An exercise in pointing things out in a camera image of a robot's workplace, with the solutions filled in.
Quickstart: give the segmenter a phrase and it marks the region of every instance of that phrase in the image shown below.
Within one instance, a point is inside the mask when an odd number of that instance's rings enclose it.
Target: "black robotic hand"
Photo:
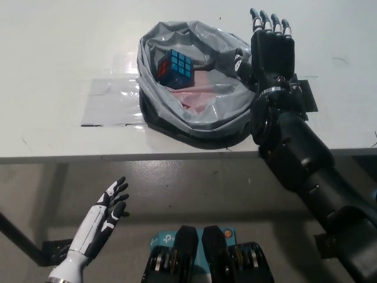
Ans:
[[[264,95],[274,90],[290,91],[289,81],[295,73],[295,42],[286,19],[280,23],[272,14],[272,24],[264,11],[255,9],[253,18],[252,70],[257,80],[257,94]]]

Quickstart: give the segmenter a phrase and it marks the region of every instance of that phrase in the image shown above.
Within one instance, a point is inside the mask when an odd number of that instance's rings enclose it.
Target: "white table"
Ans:
[[[158,21],[197,19],[249,41],[251,4],[293,27],[296,72],[319,109],[310,127],[334,153],[377,154],[374,0],[19,0],[0,4],[0,163],[257,156],[251,137],[200,150],[147,127],[80,127],[92,80],[136,71],[138,40]]]

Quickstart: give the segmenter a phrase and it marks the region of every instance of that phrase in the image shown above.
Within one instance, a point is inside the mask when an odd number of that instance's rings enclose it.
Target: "black robotic arm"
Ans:
[[[265,12],[250,13],[249,84],[257,89],[251,134],[260,155],[325,229],[316,237],[322,256],[337,257],[355,282],[377,282],[377,210],[337,172],[330,150],[302,119],[290,86],[295,42],[289,23],[272,15],[271,24]]]

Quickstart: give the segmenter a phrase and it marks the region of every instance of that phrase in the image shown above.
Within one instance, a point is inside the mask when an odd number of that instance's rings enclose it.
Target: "white robotic hand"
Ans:
[[[84,268],[98,255],[118,220],[128,216],[125,202],[129,195],[119,195],[128,187],[123,176],[114,182],[91,207],[77,230],[67,258],[49,275],[49,283],[82,283]]]

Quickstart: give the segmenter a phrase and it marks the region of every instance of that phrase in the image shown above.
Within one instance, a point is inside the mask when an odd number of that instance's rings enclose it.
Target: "clear plastic sheet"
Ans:
[[[139,107],[136,58],[136,52],[117,54],[103,77],[92,80],[82,125],[145,124]]]

